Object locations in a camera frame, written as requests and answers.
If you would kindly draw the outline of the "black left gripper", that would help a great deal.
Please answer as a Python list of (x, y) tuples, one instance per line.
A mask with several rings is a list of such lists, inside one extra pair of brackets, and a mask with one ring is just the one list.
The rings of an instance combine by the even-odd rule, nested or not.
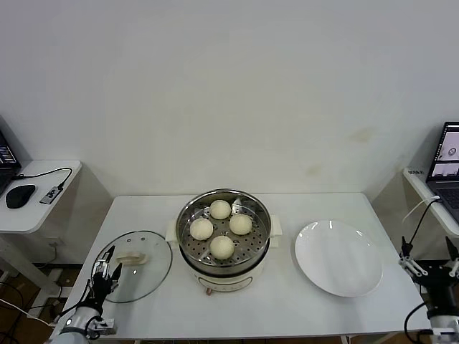
[(108, 277), (110, 260), (113, 256), (115, 245), (102, 253), (100, 258), (96, 259), (93, 267), (93, 278), (91, 295), (95, 303), (103, 303), (106, 297), (113, 292), (118, 286), (123, 264), (118, 263), (110, 278)]

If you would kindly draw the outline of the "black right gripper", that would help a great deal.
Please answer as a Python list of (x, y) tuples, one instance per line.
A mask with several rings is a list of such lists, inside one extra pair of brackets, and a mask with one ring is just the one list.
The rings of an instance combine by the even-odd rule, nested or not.
[(441, 264), (421, 264), (411, 257), (413, 245), (402, 236), (399, 265), (410, 277), (419, 277), (418, 284), (425, 290), (427, 314), (458, 314), (454, 288), (458, 284), (458, 248), (445, 238), (452, 267)]

